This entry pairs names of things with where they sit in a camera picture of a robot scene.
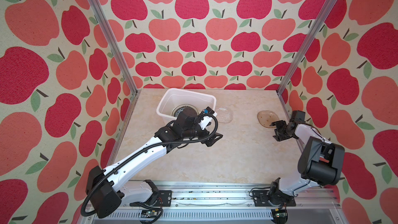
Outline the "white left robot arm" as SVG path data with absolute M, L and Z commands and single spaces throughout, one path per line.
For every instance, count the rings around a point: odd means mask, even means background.
M 162 207 L 155 207 L 156 202 L 162 201 L 162 198 L 154 182 L 146 179 L 130 188 L 125 187 L 126 183 L 175 148 L 195 143 L 212 146 L 223 137 L 217 133 L 219 123 L 216 116 L 210 107 L 199 114 L 185 109 L 176 120 L 161 127 L 140 149 L 104 169 L 99 166 L 91 169 L 86 186 L 87 196 L 80 209 L 81 216 L 96 215 L 105 218 L 120 205 L 127 204 L 146 209 L 148 224 L 156 222 L 164 211 Z

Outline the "clear glass plate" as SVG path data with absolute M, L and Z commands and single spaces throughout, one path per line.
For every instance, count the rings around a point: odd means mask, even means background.
M 233 111 L 227 107 L 218 107 L 215 112 L 219 123 L 230 123 L 233 120 Z

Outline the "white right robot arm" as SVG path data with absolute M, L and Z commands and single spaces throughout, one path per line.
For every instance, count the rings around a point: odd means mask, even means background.
M 293 111 L 289 122 L 280 120 L 271 123 L 275 127 L 276 141 L 294 138 L 305 143 L 297 172 L 271 183 L 267 197 L 272 206 L 288 204 L 298 193 L 312 187 L 336 185 L 341 178 L 345 148 L 323 137 L 304 118 L 305 112 Z

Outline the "blue floral green plate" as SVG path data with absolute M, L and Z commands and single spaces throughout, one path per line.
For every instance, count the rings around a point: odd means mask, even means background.
M 197 108 L 194 107 L 193 105 L 182 104 L 182 105 L 175 107 L 175 109 L 172 111 L 172 116 L 177 118 L 183 112 L 186 112 L 188 114 L 195 114 L 195 115 L 199 114 Z

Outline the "beige speckled plate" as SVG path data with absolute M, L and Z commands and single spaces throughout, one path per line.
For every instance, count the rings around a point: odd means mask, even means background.
M 260 111 L 257 113 L 257 118 L 260 125 L 265 128 L 274 128 L 272 123 L 280 121 L 278 115 L 273 111 Z

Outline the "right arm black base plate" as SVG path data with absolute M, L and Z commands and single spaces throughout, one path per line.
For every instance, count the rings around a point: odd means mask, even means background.
M 269 193 L 268 189 L 256 188 L 249 193 L 249 196 L 253 199 L 255 207 L 296 206 L 293 196 L 278 191 Z

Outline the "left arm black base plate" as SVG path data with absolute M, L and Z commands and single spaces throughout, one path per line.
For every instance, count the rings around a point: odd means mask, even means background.
M 146 202 L 142 204 L 150 207 L 170 207 L 172 202 L 172 191 L 171 190 L 160 190 L 153 193 Z

